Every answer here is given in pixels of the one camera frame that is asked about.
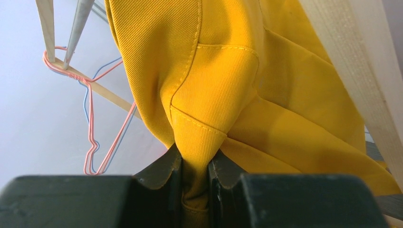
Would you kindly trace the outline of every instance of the yellow cloth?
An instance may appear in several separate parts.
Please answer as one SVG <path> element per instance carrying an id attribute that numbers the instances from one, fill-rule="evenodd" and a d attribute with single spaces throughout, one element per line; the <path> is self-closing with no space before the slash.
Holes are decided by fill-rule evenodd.
<path id="1" fill-rule="evenodd" d="M 297 0 L 106 0 L 147 128 L 184 159 L 183 224 L 206 227 L 207 164 L 348 173 L 401 193 Z"/>

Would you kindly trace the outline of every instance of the yellow apron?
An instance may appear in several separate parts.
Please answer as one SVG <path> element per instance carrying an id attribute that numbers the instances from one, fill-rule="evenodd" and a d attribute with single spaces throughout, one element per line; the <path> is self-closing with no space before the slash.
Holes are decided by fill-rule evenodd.
<path id="1" fill-rule="evenodd" d="M 141 117 L 184 159 L 183 224 L 208 226 L 207 164 L 347 173 L 401 193 L 297 0 L 105 0 Z"/>

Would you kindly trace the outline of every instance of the twill fabric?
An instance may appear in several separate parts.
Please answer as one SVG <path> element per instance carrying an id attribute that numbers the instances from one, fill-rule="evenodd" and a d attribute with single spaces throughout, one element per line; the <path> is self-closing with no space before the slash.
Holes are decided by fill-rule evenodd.
<path id="1" fill-rule="evenodd" d="M 297 0 L 105 0 L 139 113 L 183 157 L 182 222 L 208 227 L 220 148 L 250 173 L 344 173 L 401 193 Z"/>

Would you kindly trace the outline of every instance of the yellow fabric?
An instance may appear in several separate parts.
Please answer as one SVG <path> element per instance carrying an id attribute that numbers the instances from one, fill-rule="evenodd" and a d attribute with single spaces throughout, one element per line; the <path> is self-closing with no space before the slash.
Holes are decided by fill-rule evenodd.
<path id="1" fill-rule="evenodd" d="M 348 173 L 401 193 L 297 0 L 106 0 L 147 128 L 184 159 L 183 224 L 207 227 L 207 164 Z"/>

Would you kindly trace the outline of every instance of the wall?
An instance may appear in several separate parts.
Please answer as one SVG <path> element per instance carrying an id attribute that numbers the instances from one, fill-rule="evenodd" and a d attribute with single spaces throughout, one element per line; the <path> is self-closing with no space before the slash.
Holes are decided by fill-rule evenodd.
<path id="1" fill-rule="evenodd" d="M 77 1 L 55 0 L 56 45 L 64 46 Z M 85 89 L 77 81 L 48 70 L 35 1 L 0 2 L 0 188 L 24 174 L 82 174 L 90 147 L 82 111 Z M 91 76 L 119 57 L 109 26 L 90 14 L 71 65 Z M 64 52 L 57 57 L 64 59 Z M 123 66 L 100 83 L 133 101 Z M 95 138 L 101 143 L 100 164 L 127 112 L 94 96 Z M 166 148 L 134 118 L 108 174 L 134 174 L 160 157 Z"/>

